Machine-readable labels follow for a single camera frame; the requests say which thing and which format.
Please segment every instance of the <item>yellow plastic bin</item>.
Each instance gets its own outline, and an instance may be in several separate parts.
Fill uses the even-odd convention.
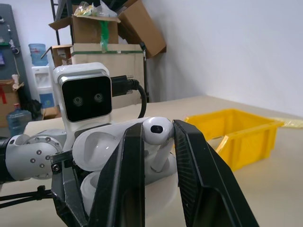
[[[224,136],[216,152],[232,171],[269,157],[277,128],[283,125],[236,109],[190,116],[185,121],[196,126],[206,140]]]

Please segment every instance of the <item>white wall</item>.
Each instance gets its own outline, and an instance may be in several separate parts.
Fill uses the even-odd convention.
[[[303,1],[144,4],[167,42],[149,60],[152,100],[207,94],[303,116]]]
[[[21,45],[27,79],[31,90],[32,99],[38,99],[32,76],[32,60],[29,44],[45,44],[46,48],[57,45],[56,33],[48,24],[53,22],[53,14],[50,0],[0,0],[0,3],[12,6],[18,37]],[[68,28],[59,32],[61,44],[71,44],[71,35]],[[53,66],[51,54],[48,61]]]

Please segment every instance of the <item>blue water jug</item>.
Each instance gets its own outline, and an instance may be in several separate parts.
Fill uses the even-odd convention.
[[[28,47],[34,66],[45,66],[48,64],[47,54],[41,59],[45,52],[45,44],[29,44]]]
[[[27,123],[32,121],[32,114],[27,110],[21,110],[19,103],[14,104],[14,107],[15,111],[6,116],[11,136],[23,134]]]

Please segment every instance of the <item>wire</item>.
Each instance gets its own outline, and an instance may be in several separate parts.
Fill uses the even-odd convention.
[[[30,201],[41,200],[41,199],[51,199],[51,198],[52,198],[51,195],[44,195],[39,199],[37,199],[37,197],[35,197],[35,196],[31,196],[31,197],[23,198],[23,199],[20,199],[20,200],[14,200],[14,201],[11,201],[11,202],[2,203],[2,204],[0,204],[0,209],[5,208],[5,207],[14,206],[14,205],[17,205],[17,204],[21,204],[21,203],[24,203],[24,202],[30,202]]]
[[[51,193],[51,190],[45,190],[43,192],[44,195],[48,195]],[[38,192],[26,192],[26,193],[20,193],[20,194],[14,194],[14,195],[7,195],[7,196],[1,196],[0,201],[6,201],[6,200],[14,200],[24,197],[37,197],[39,196]]]
[[[146,106],[147,106],[147,98],[146,98],[146,93],[143,89],[143,87],[138,84],[137,85],[137,89],[138,91],[140,92],[140,95],[141,95],[141,111],[140,111],[140,114],[139,114],[139,117],[138,118],[143,118],[144,115],[145,115],[145,112],[146,112]]]
[[[19,70],[18,70],[18,65],[17,65],[17,61],[16,61],[15,55],[14,55],[14,61],[15,61],[15,66],[16,66],[17,74],[20,77],[20,73],[19,73]]]
[[[130,90],[138,90],[141,95],[142,105],[141,112],[138,118],[142,118],[146,112],[147,97],[144,88],[140,85],[140,82],[136,79],[128,79],[126,75],[112,77],[112,96],[123,96]]]

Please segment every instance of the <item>beige table surface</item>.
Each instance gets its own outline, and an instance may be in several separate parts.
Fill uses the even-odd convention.
[[[140,105],[113,111],[116,122],[136,118]],[[201,96],[148,104],[145,116],[183,120],[188,115],[237,108],[267,117],[292,117],[287,114]],[[45,129],[64,128],[61,118],[30,122],[25,133],[34,135]],[[303,226],[303,130],[279,129],[271,157],[246,166],[234,174],[260,226]],[[28,180],[3,185],[0,196],[50,188],[50,180]],[[33,201],[0,209],[1,227],[63,227],[52,200]],[[146,220],[147,227],[185,227],[180,193],[161,214]]]

